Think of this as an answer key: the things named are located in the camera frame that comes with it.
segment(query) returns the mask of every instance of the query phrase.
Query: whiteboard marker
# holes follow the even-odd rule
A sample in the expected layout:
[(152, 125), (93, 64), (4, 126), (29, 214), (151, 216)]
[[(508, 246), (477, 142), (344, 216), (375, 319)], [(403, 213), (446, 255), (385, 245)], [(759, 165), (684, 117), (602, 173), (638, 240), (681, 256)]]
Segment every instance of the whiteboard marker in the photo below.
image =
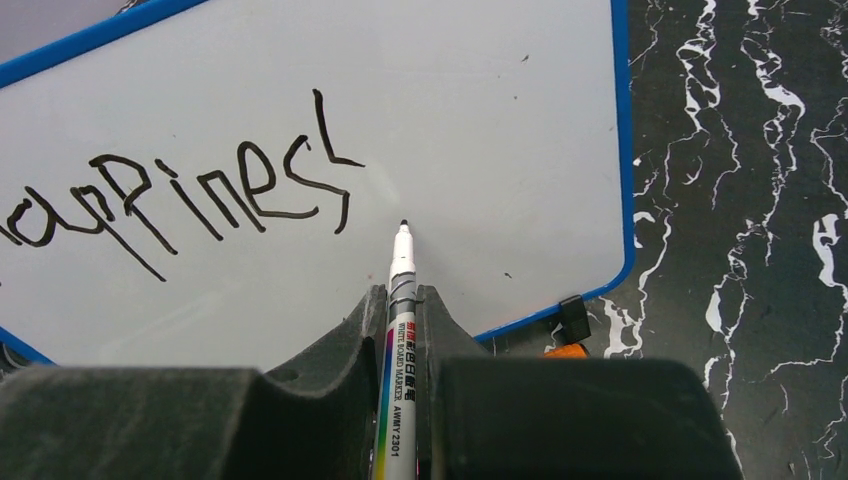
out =
[(415, 263), (406, 220), (395, 235), (389, 267), (389, 324), (374, 446), (374, 480), (416, 478)]

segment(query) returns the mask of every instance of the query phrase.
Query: black clamp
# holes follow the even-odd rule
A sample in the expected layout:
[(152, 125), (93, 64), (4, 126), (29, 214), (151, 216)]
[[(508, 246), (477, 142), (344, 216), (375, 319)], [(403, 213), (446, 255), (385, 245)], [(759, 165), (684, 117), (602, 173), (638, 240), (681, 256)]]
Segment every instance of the black clamp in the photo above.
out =
[(574, 295), (559, 302), (559, 311), (548, 318), (557, 345), (571, 345), (589, 338), (589, 314), (583, 297)]

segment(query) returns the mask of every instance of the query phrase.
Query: orange object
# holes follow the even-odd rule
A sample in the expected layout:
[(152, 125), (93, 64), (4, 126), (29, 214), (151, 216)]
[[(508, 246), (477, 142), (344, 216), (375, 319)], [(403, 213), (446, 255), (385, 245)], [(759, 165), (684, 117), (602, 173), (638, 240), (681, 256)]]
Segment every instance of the orange object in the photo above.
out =
[(589, 358), (589, 352), (579, 343), (559, 347), (545, 354), (545, 358)]

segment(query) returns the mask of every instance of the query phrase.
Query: blue whiteboard frame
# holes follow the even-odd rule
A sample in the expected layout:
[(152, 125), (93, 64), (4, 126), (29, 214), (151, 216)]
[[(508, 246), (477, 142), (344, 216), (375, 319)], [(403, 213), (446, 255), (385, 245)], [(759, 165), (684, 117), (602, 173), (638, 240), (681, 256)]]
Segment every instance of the blue whiteboard frame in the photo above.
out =
[[(0, 65), (0, 88), (21, 81), (62, 62), (94, 50), (102, 45), (141, 30), (148, 25), (203, 3), (207, 0), (152, 0), (85, 30), (69, 35), (14, 60)], [(617, 287), (630, 274), (636, 257), (633, 236), (633, 119), (630, 107), (630, 66), (628, 62), (627, 0), (610, 0), (612, 10), (613, 57), (615, 62), (615, 96), (618, 121), (618, 148), (621, 166), (621, 209), (623, 213), (624, 265), (606, 285), (583, 294), (583, 298), (603, 295)], [(559, 310), (553, 305), (515, 322), (475, 337), (487, 340), (518, 329)], [(44, 364), (53, 362), (25, 342), (0, 327), (0, 342), (27, 359)]]

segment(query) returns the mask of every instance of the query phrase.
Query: black marker writing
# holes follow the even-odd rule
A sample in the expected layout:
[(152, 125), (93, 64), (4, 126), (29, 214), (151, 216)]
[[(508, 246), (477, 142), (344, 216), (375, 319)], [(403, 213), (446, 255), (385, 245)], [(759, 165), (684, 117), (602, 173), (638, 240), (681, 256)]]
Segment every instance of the black marker writing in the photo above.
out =
[(214, 179), (217, 179), (221, 182), (227, 192), (233, 197), (233, 200), (235, 200), (236, 204), (238, 204), (239, 208), (241, 208), (244, 214), (247, 215), (247, 218), (250, 220), (251, 223), (253, 223), (253, 226), (256, 227), (256, 230), (259, 230), (260, 233), (265, 232), (265, 227), (261, 223), (259, 223), (259, 220), (257, 220), (256, 217), (253, 216), (253, 212), (251, 212), (250, 209), (247, 208), (247, 205), (244, 204), (244, 200), (242, 200), (241, 197), (238, 196), (238, 193), (236, 193), (236, 189), (233, 188), (233, 184), (230, 183), (230, 180), (227, 178), (224, 172), (220, 170), (214, 170), (203, 175), (198, 175), (197, 181), (200, 183), (200, 186), (203, 187), (203, 190), (206, 191), (206, 194), (209, 195), (209, 198), (211, 198), (212, 201), (215, 202), (215, 205), (218, 207), (218, 210), (220, 210), (221, 214), (224, 215), (224, 218), (226, 218), (227, 221), (230, 222), (230, 225), (232, 225), (233, 228), (238, 228), (238, 222), (236, 221), (236, 218), (233, 216), (233, 214), (230, 213), (230, 209), (227, 208), (224, 202), (221, 201), (221, 197), (219, 197), (218, 194), (215, 193), (215, 190), (212, 189), (212, 186), (209, 185), (209, 182)]
[(354, 162), (349, 158), (337, 157), (335, 152), (333, 152), (333, 145), (330, 144), (330, 135), (327, 133), (327, 121), (324, 119), (324, 95), (317, 88), (312, 89), (312, 95), (315, 97), (315, 116), (318, 117), (318, 131), (321, 133), (321, 143), (324, 144), (324, 151), (327, 152), (330, 163), (340, 163), (352, 167), (365, 167), (365, 165)]
[(44, 209), (44, 212), (47, 213), (48, 218), (54, 218), (56, 220), (56, 223), (65, 230), (88, 234), (97, 234), (102, 231), (98, 231), (97, 227), (85, 228), (68, 223), (64, 218), (62, 218), (61, 215), (56, 212), (56, 209), (53, 208), (53, 205), (51, 205), (50, 202), (47, 201), (47, 199), (42, 197), (41, 194), (36, 192), (34, 188), (24, 187), (24, 191), (26, 191), (32, 197), (33, 200), (35, 200), (35, 203), (37, 203), (41, 208)]
[(10, 242), (14, 243), (15, 245), (23, 245), (23, 242), (15, 238), (15, 236), (9, 233), (5, 228), (0, 227), (0, 233), (2, 233), (4, 237), (6, 237)]
[[(326, 118), (324, 116), (324, 97), (317, 89), (313, 89), (312, 93), (314, 96), (315, 115), (318, 121), (318, 130), (321, 135), (321, 143), (324, 147), (324, 152), (327, 155), (327, 159), (330, 161), (331, 164), (364, 167), (364, 165), (361, 163), (355, 162), (349, 158), (339, 157), (335, 154), (327, 130)], [(339, 220), (338, 227), (335, 230), (335, 234), (338, 235), (345, 229), (347, 225), (351, 195), (347, 190), (344, 190), (342, 188), (338, 188), (333, 185), (318, 182), (315, 180), (310, 180), (302, 177), (301, 175), (296, 174), (292, 168), (292, 162), (301, 145), (306, 145), (307, 150), (312, 150), (312, 146), (309, 144), (308, 137), (306, 135), (297, 136), (294, 142), (292, 142), (292, 144), (289, 146), (288, 151), (283, 157), (283, 171), (285, 173), (285, 177), (299, 185), (303, 185), (308, 188), (324, 190), (341, 197), (341, 218)], [(251, 153), (259, 160), (259, 163), (262, 165), (262, 168), (264, 168), (265, 174), (267, 175), (267, 180), (261, 184), (257, 184), (255, 182), (256, 179), (251, 179), (249, 174), (247, 158), (248, 155)], [(239, 169), (239, 179), (241, 181), (241, 187), (245, 195), (245, 199), (247, 200), (247, 203), (245, 203), (245, 199), (242, 199), (240, 193), (236, 191), (236, 189), (233, 187), (233, 184), (230, 182), (229, 178), (222, 170), (213, 170), (211, 172), (198, 175), (196, 177), (198, 184), (201, 186), (201, 188), (203, 188), (203, 190), (206, 192), (206, 194), (209, 196), (215, 206), (218, 207), (218, 210), (233, 228), (238, 228), (239, 222), (236, 220), (235, 216), (230, 211), (230, 208), (227, 207), (227, 204), (224, 203), (221, 196), (219, 195), (218, 191), (220, 191), (220, 188), (216, 187), (218, 191), (216, 191), (216, 188), (213, 188), (212, 182), (215, 180), (217, 180), (218, 183), (220, 183), (227, 191), (227, 193), (229, 193), (235, 204), (238, 205), (244, 215), (247, 216), (248, 220), (250, 220), (256, 230), (260, 233), (265, 232), (266, 228), (259, 222), (258, 217), (276, 217), (304, 220), (314, 217), (318, 214), (319, 210), (317, 206), (305, 212), (265, 210), (261, 208), (258, 204), (256, 197), (263, 193), (270, 192), (277, 186), (278, 183), (277, 172), (274, 169), (274, 165), (268, 158), (268, 156), (265, 154), (265, 152), (258, 145), (250, 141), (243, 141), (238, 145), (236, 149), (236, 157)], [(121, 201), (121, 210), (123, 211), (124, 215), (126, 215), (126, 217), (135, 217), (136, 219), (138, 219), (138, 221), (140, 221), (142, 225), (144, 225), (144, 227), (147, 228), (147, 230), (156, 238), (162, 248), (164, 248), (168, 253), (172, 255), (177, 255), (177, 250), (171, 246), (171, 244), (168, 242), (168, 240), (166, 240), (162, 232), (160, 232), (159, 229), (154, 226), (154, 224), (147, 218), (144, 213), (142, 213), (142, 211), (137, 205), (138, 200), (141, 198), (142, 194), (145, 194), (153, 189), (151, 178), (148, 175), (148, 172), (145, 167), (133, 160), (130, 160), (129, 158), (114, 154), (99, 155), (91, 159), (88, 163), (92, 168), (97, 169), (97, 171), (109, 185), (111, 190), (118, 196)], [(218, 241), (223, 240), (224, 237), (218, 232), (218, 230), (216, 230), (212, 222), (207, 219), (204, 213), (200, 210), (200, 208), (198, 208), (198, 206), (194, 203), (192, 198), (183, 188), (183, 185), (178, 180), (179, 175), (177, 174), (177, 172), (171, 169), (171, 167), (166, 165), (165, 162), (159, 158), (154, 159), (154, 164), (160, 171), (162, 171), (165, 175), (169, 177), (169, 184), (173, 191), (177, 194), (177, 197), (182, 201), (183, 204), (185, 204), (186, 207), (188, 207), (191, 213), (206, 228), (209, 234), (212, 235), (212, 237), (214, 237)], [(116, 180), (116, 174), (123, 173), (120, 171), (121, 168), (129, 169), (128, 171), (131, 171), (132, 173), (137, 175), (138, 183), (134, 187), (122, 187), (118, 184), (118, 181)], [(147, 263), (147, 261), (144, 260), (144, 258), (142, 258), (141, 255), (135, 249), (133, 249), (133, 247), (130, 246), (129, 242), (122, 238), (121, 235), (112, 227), (111, 224), (116, 221), (115, 214), (109, 207), (109, 204), (106, 201), (106, 197), (97, 187), (92, 185), (86, 185), (81, 187), (73, 187), (70, 189), (70, 194), (74, 198), (74, 200), (94, 220), (95, 223), (93, 226), (82, 226), (68, 222), (57, 212), (53, 205), (41, 194), (39, 194), (34, 188), (25, 186), (24, 190), (30, 198), (23, 198), (21, 202), (14, 208), (11, 215), (9, 215), (9, 217), (6, 219), (6, 228), (0, 226), (0, 234), (2, 234), (2, 236), (5, 237), (12, 244), (16, 246), (22, 246), (26, 244), (36, 248), (45, 247), (50, 244), (51, 241), (53, 241), (54, 236), (56, 234), (57, 226), (69, 232), (83, 233), (87, 235), (98, 235), (100, 233), (107, 232), (142, 267), (144, 267), (158, 280), (162, 282), (165, 281), (165, 278), (160, 275), (159, 272), (157, 272), (149, 263)], [(21, 231), (21, 221), (24, 219), (27, 213), (30, 213), (33, 207), (36, 206), (44, 211), (44, 230), (38, 235), (34, 235), (31, 232), (24, 233)]]
[[(262, 166), (265, 167), (265, 173), (268, 175), (268, 181), (265, 182), (265, 185), (259, 187), (252, 187), (250, 185), (250, 178), (247, 173), (247, 152), (251, 151), (259, 161), (262, 163)], [(304, 219), (309, 217), (314, 217), (318, 214), (318, 207), (313, 208), (308, 212), (302, 213), (291, 213), (291, 212), (279, 212), (279, 211), (271, 211), (271, 210), (262, 210), (259, 208), (259, 205), (256, 203), (256, 195), (260, 193), (265, 193), (273, 189), (277, 185), (277, 174), (274, 172), (274, 167), (271, 165), (271, 161), (268, 160), (268, 156), (265, 155), (265, 152), (262, 151), (261, 148), (257, 147), (255, 143), (244, 141), (238, 146), (236, 151), (236, 156), (238, 157), (239, 162), (239, 176), (241, 177), (241, 186), (244, 189), (244, 196), (247, 197), (247, 203), (253, 207), (253, 210), (260, 217), (278, 217), (278, 218), (297, 218)]]
[(50, 243), (50, 240), (53, 239), (53, 234), (56, 232), (55, 217), (47, 215), (47, 224), (44, 226), (44, 233), (42, 233), (41, 238), (38, 240), (33, 240), (18, 230), (18, 222), (21, 221), (26, 211), (30, 208), (32, 208), (32, 201), (28, 198), (23, 199), (21, 203), (15, 207), (12, 214), (9, 215), (9, 218), (6, 219), (6, 226), (9, 227), (9, 231), (12, 232), (13, 235), (31, 247), (38, 248), (47, 246), (47, 244)]
[[(143, 258), (141, 258), (141, 255), (136, 253), (136, 251), (133, 250), (133, 248), (130, 247), (129, 244), (123, 238), (121, 238), (120, 235), (118, 235), (118, 232), (116, 232), (111, 226), (109, 226), (108, 223), (106, 223), (107, 220), (110, 222), (114, 221), (115, 216), (109, 209), (109, 205), (106, 203), (106, 198), (103, 197), (103, 194), (100, 192), (100, 190), (97, 189), (97, 187), (93, 185), (86, 185), (84, 187), (73, 187), (71, 188), (71, 195), (74, 197), (74, 199), (76, 199), (77, 202), (79, 202), (80, 205), (82, 205), (85, 211), (88, 212), (88, 214), (91, 215), (92, 218), (97, 220), (97, 228), (99, 228), (101, 232), (104, 230), (109, 232), (109, 235), (112, 235), (112, 238), (114, 238), (122, 247), (124, 247), (124, 250), (129, 252), (129, 254), (132, 255), (133, 258), (135, 258), (136, 261), (141, 264), (141, 266), (146, 268), (147, 271), (152, 273), (153, 276), (159, 279), (159, 281), (165, 281), (165, 277), (159, 275), (159, 272), (154, 270), (149, 263), (147, 263)], [(85, 197), (86, 195), (95, 196), (95, 198), (97, 199), (97, 204), (100, 206), (100, 209), (103, 211), (103, 215), (105, 215), (106, 217), (105, 219), (103, 218), (103, 215), (100, 215), (96, 210), (94, 210), (94, 207), (92, 207), (91, 204), (88, 203), (88, 200)]]
[(159, 168), (159, 170), (162, 170), (163, 172), (165, 172), (166, 175), (171, 177), (171, 181), (169, 182), (171, 184), (171, 188), (174, 189), (174, 191), (177, 193), (177, 196), (180, 197), (180, 200), (182, 200), (183, 203), (186, 204), (188, 209), (191, 210), (191, 213), (193, 213), (194, 216), (197, 217), (198, 220), (200, 220), (200, 223), (202, 223), (203, 226), (206, 227), (206, 230), (208, 230), (209, 233), (212, 234), (213, 237), (215, 237), (215, 240), (218, 240), (219, 242), (223, 240), (224, 237), (221, 236), (221, 234), (218, 233), (217, 230), (215, 230), (215, 227), (213, 227), (212, 224), (209, 223), (209, 220), (206, 219), (206, 216), (203, 215), (203, 212), (201, 212), (197, 208), (197, 205), (195, 205), (194, 202), (192, 202), (191, 199), (188, 198), (188, 194), (183, 189), (183, 186), (180, 185), (180, 182), (176, 180), (177, 178), (179, 178), (177, 172), (171, 170), (167, 165), (165, 165), (165, 162), (163, 162), (161, 159), (157, 158), (153, 161), (153, 163), (156, 164), (156, 167)]
[[(132, 168), (138, 174), (138, 178), (141, 181), (141, 184), (132, 189), (129, 195), (127, 195), (126, 193), (124, 193), (124, 190), (121, 188), (121, 186), (118, 185), (118, 182), (115, 181), (115, 178), (109, 172), (109, 169), (106, 168), (107, 163), (117, 163), (119, 165), (124, 165)], [(135, 215), (139, 219), (139, 221), (144, 224), (144, 226), (147, 227), (148, 230), (150, 230), (150, 233), (152, 233), (153, 236), (156, 237), (157, 240), (159, 240), (159, 243), (162, 244), (162, 247), (168, 253), (170, 253), (171, 255), (176, 255), (177, 251), (174, 249), (174, 247), (172, 247), (171, 244), (168, 243), (167, 240), (165, 240), (165, 237), (163, 237), (162, 234), (159, 233), (159, 230), (154, 227), (153, 224), (150, 223), (150, 221), (147, 219), (147, 217), (143, 213), (141, 213), (141, 210), (139, 210), (133, 204), (133, 202), (135, 202), (138, 197), (141, 196), (142, 193), (146, 192), (151, 187), (150, 176), (147, 175), (147, 170), (145, 170), (144, 167), (142, 167), (138, 163), (128, 158), (119, 157), (117, 155), (111, 154), (105, 154), (95, 157), (91, 161), (89, 161), (88, 164), (96, 168), (97, 171), (100, 172), (100, 175), (103, 177), (104, 180), (106, 180), (106, 183), (108, 183), (109, 186), (112, 187), (112, 190), (114, 190), (115, 193), (119, 197), (121, 197), (121, 200), (124, 201), (124, 213), (128, 217), (131, 214)]]
[(297, 150), (301, 145), (306, 143), (306, 135), (300, 135), (294, 139), (291, 146), (289, 147), (289, 151), (286, 152), (286, 156), (283, 157), (283, 170), (286, 172), (286, 176), (294, 180), (295, 182), (305, 185), (307, 187), (318, 188), (321, 190), (326, 190), (328, 192), (333, 192), (336, 195), (341, 195), (342, 197), (342, 218), (339, 220), (339, 226), (336, 227), (336, 231), (333, 232), (336, 235), (342, 233), (345, 225), (347, 225), (347, 211), (350, 206), (350, 193), (347, 190), (342, 190), (340, 188), (336, 188), (332, 185), (327, 185), (326, 183), (315, 182), (312, 180), (307, 180), (300, 175), (294, 173), (291, 168), (291, 162), (294, 159), (294, 155), (297, 153)]

